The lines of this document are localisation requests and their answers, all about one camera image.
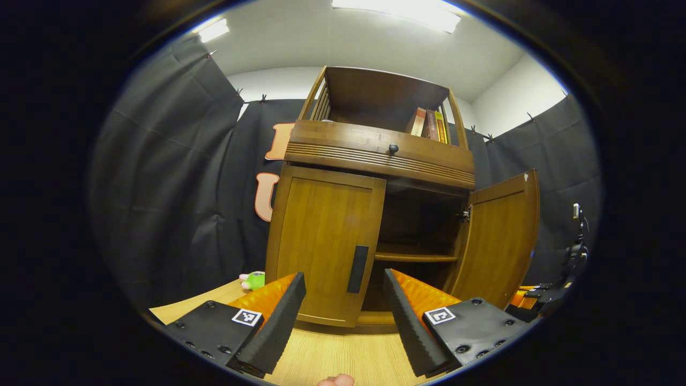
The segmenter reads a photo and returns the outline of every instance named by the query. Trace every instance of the green plush toy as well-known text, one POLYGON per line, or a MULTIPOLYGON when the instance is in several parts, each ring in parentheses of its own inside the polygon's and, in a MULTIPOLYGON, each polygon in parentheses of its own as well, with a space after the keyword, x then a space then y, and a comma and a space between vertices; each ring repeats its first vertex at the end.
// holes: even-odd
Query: green plush toy
POLYGON ((264 272, 255 271, 250 273, 244 273, 238 276, 239 279, 243 280, 241 287, 248 290, 256 290, 264 287, 264 272))

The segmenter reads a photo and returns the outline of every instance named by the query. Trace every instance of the white wall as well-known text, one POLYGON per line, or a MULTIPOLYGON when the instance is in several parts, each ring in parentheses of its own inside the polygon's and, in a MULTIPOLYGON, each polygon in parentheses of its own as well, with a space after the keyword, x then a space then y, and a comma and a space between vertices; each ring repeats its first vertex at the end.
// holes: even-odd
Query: white wall
POLYGON ((530 120, 527 113, 535 117, 560 102, 565 97, 562 90, 567 92, 536 59, 524 54, 472 103, 479 122, 476 131, 493 137, 505 133, 530 120))
MULTIPOLYGON (((305 99, 320 71, 322 67, 286 67, 237 73, 227 78, 236 89, 243 89, 241 97, 246 102, 262 100, 262 94, 267 94, 268 100, 305 99)), ((478 127, 472 106, 460 98, 456 99, 465 127, 468 128, 473 124, 478 127)), ((448 122, 455 123, 447 101, 445 106, 448 122)), ((244 105, 240 115, 243 115, 246 107, 247 105, 244 105)))

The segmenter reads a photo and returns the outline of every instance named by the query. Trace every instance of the orange letter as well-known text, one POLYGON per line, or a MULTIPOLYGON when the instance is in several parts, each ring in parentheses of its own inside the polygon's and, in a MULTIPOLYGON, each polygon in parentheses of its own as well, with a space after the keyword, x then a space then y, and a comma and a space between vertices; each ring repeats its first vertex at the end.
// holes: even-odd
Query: orange letter
POLYGON ((291 138, 291 130, 293 130, 294 123, 290 124, 275 124, 274 130, 274 141, 272 141, 272 148, 264 155, 264 159, 274 161, 277 159, 283 159, 286 154, 286 146, 288 145, 288 140, 291 138))
POLYGON ((272 222, 272 193, 279 176, 273 173, 257 174, 257 193, 255 193, 255 213, 262 220, 272 222))

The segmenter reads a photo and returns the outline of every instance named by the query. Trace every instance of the wooden cabinet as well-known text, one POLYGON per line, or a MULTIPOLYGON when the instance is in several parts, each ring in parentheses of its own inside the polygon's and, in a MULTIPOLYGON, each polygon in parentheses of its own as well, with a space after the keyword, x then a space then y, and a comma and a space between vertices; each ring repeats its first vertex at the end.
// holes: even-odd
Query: wooden cabinet
POLYGON ((276 259, 270 259, 266 272, 268 282, 305 273, 307 296, 300 320, 348 327, 357 323, 376 251, 385 186, 385 180, 372 177, 283 169, 274 206, 284 210, 272 216, 268 244, 268 253, 276 259))
POLYGON ((299 320, 393 323, 381 286, 386 268, 500 308, 526 274, 539 223, 536 171, 475 192, 473 157, 448 88, 325 67, 284 160, 265 272, 267 282, 305 273, 299 320), (417 107, 444 110, 446 99, 458 127, 453 145, 403 133, 417 107))

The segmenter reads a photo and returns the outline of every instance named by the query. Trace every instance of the black door handle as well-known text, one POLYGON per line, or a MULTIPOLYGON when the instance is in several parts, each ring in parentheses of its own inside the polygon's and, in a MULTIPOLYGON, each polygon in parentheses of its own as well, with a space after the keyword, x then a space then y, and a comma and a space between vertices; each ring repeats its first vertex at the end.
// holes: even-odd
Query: black door handle
POLYGON ((350 270, 350 279, 348 280, 348 292, 359 293, 359 288, 362 286, 362 276, 364 275, 364 266, 367 263, 367 254, 369 247, 366 245, 355 246, 355 257, 353 257, 353 268, 350 270))

